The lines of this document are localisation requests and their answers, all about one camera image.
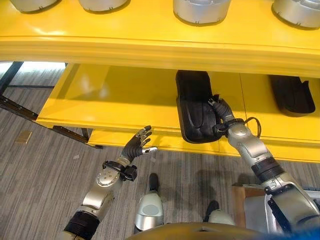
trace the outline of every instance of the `robot finger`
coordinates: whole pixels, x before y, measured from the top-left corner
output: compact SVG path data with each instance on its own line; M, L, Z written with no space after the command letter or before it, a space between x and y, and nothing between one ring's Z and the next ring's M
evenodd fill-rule
M146 132L150 131L151 130L151 126L148 125L148 126L145 126L144 128L142 128L141 130L139 130L135 136L140 138L141 136L143 136L144 134L146 134Z
M147 137L149 137L152 134L152 131L148 131L144 135L141 136L140 141L143 142Z
M142 141L140 146L143 147L144 145L146 145L146 144L147 144L148 142L150 142L150 141L151 141L151 139L148 138L148 139Z

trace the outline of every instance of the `robotic hand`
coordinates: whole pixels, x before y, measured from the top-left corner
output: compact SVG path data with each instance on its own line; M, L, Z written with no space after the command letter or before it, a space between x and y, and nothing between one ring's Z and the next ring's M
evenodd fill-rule
M61 240L90 240L124 181L134 181L137 167L130 164L143 154L153 153L157 147L143 146L150 141L151 126L135 134L125 145L116 161L105 161L96 181L86 194L81 206L58 237Z
M282 229L292 232L320 227L317 205L276 162L264 143L252 135L245 121L235 118L223 99L216 102L211 98L208 103L223 121L216 125L214 131L227 137L229 144L237 149L262 182L265 193L272 196L268 204Z

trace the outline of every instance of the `circular joint cover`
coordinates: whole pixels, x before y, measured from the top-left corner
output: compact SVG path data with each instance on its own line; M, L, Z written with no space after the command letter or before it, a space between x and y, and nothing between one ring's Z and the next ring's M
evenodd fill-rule
M272 10L297 27L320 28L320 0L275 0Z
M46 10L47 7L57 3L59 0L10 0L11 3L23 13Z
M226 18L231 0L173 0L173 11L192 24L217 23Z
M120 177L119 172L107 167L98 174L98 177L96 178L96 182L101 187L108 187L114 184L119 179L119 177Z
M79 0L81 6L91 12L111 11L119 8L128 0Z

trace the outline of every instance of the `black tray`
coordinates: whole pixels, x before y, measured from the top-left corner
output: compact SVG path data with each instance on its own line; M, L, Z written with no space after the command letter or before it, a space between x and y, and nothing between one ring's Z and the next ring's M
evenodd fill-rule
M179 70L175 80L178 92L176 103L183 139L192 144L219 140L221 136L213 132L213 127L221 120L208 104L208 99L212 97L208 73Z
M290 117L302 117L316 110L309 81L296 76L270 75L271 86L278 108Z

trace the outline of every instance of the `small paper on floor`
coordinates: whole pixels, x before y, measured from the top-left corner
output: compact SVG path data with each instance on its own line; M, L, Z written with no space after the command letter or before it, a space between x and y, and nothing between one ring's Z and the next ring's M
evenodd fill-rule
M31 137L32 131L22 131L20 132L19 136L15 139L16 144L27 144L30 137Z

